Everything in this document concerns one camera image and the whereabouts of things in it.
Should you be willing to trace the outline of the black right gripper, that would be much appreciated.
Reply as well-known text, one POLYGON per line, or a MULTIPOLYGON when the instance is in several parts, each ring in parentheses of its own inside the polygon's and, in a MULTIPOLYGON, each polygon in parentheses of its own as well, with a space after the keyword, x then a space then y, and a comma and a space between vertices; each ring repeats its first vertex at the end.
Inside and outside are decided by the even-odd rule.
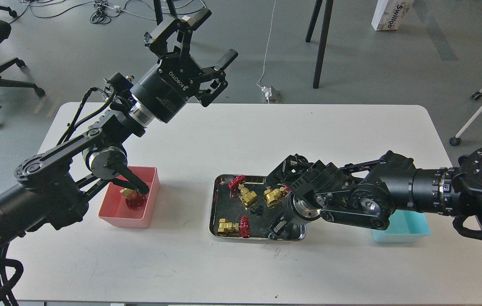
POLYGON ((320 218, 319 210, 327 203, 325 195, 346 189, 351 178, 333 163, 309 162, 305 157, 289 155, 265 178, 268 187, 284 185, 290 192, 283 200, 283 217, 269 226, 268 239, 289 240, 293 224, 304 225, 320 218))

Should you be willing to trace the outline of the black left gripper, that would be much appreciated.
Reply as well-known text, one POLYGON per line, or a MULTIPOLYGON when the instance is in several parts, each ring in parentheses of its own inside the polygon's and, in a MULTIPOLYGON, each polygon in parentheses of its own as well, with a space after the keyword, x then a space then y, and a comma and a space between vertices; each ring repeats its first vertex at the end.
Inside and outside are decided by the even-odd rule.
POLYGON ((144 34, 144 45, 158 57, 151 68, 131 89, 132 95, 155 118, 168 123, 195 96, 203 107, 210 105, 228 86, 225 68, 237 58, 238 52, 229 49, 218 62, 201 68, 190 55, 191 37, 212 12, 202 8, 196 15, 162 21, 151 33, 144 34), (168 51, 167 39, 177 34, 177 44, 168 51), (210 88, 200 90, 210 81, 210 88))

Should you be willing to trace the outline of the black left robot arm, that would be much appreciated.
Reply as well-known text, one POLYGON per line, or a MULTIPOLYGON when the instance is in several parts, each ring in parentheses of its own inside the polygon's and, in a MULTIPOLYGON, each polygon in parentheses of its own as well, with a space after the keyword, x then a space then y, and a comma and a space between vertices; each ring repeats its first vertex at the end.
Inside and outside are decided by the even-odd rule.
POLYGON ((145 34, 145 45, 158 57, 140 81, 115 74, 101 90, 103 116, 77 137, 72 133, 86 119, 74 116, 56 147, 23 161, 15 170, 17 184, 0 194, 0 303, 15 306, 12 288, 23 264, 7 258, 9 243, 27 232, 51 224, 56 230, 83 220, 89 200, 108 183, 148 194, 149 186, 129 168, 124 141, 142 137, 157 119, 168 123, 188 99, 207 107, 226 89, 225 68, 237 58, 228 50, 211 67, 202 68, 190 55, 191 37, 211 10, 163 19, 157 8, 157 27, 145 34))

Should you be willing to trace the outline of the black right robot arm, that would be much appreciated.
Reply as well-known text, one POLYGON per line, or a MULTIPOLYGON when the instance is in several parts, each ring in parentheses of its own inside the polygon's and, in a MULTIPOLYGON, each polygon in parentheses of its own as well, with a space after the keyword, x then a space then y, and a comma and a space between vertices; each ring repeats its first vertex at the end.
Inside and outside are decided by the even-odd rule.
POLYGON ((281 220, 307 224, 319 218, 385 230, 397 210, 453 217, 462 236, 482 240, 482 147, 459 158, 455 168, 416 168, 412 158, 387 151, 374 161, 347 164, 309 162, 289 155, 265 178, 286 186, 281 220))

